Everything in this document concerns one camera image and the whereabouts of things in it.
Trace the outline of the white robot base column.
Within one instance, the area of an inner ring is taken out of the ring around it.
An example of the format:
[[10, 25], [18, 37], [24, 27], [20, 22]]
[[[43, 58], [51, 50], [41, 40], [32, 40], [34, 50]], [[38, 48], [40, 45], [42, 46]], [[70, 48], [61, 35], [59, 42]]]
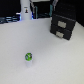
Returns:
[[29, 0], [20, 0], [21, 2], [21, 19], [22, 20], [31, 20], [32, 13], [30, 9], [30, 1]]

